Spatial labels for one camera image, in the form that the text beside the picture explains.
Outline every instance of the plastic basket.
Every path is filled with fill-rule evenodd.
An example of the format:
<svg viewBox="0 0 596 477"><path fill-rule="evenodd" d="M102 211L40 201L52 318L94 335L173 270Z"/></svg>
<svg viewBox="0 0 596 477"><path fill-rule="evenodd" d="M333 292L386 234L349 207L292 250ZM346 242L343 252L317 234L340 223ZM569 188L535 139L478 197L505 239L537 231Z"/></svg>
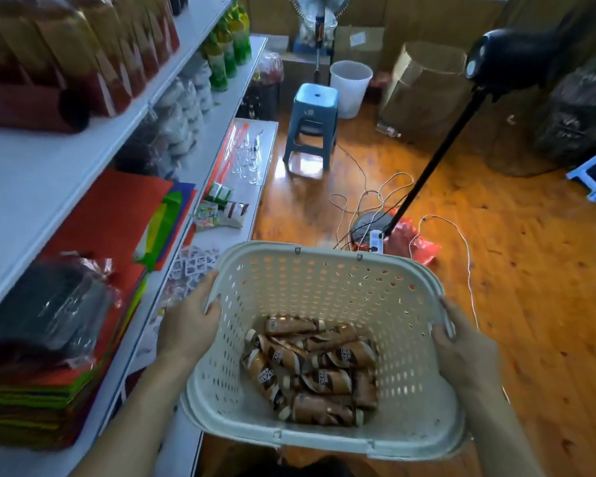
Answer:
<svg viewBox="0 0 596 477"><path fill-rule="evenodd" d="M182 396L183 410L207 432L249 443L364 453L386 460L451 455L465 439L465 413L439 375L432 323L453 334L437 296L443 288L410 259L294 244L248 242L223 253L210 299L223 316L217 338ZM240 359L245 334L264 315L352 322L377 344L379 408L362 427L278 420Z"/></svg>

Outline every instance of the red plastic bag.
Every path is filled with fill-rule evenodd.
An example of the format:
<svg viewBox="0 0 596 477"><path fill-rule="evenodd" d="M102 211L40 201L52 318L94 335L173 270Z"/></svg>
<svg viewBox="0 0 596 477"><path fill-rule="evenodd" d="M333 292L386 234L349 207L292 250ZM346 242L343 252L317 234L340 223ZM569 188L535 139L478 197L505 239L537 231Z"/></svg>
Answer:
<svg viewBox="0 0 596 477"><path fill-rule="evenodd" d="M442 247L421 236L415 237L418 234L417 228L410 217L401 218L391 235L384 240L384 254L411 257L411 253L413 253L412 258L414 261L428 266Z"/></svg>

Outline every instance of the wall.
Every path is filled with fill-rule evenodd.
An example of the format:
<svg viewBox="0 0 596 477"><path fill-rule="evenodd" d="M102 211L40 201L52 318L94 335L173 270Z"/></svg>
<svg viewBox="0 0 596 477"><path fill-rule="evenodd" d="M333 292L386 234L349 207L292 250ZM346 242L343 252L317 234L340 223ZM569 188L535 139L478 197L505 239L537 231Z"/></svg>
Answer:
<svg viewBox="0 0 596 477"><path fill-rule="evenodd" d="M241 1L248 6L252 31L290 37L298 32L298 15L289 0ZM353 0L339 24L386 27L382 66L390 69L406 40L468 49L493 28L503 5L499 0Z"/></svg>

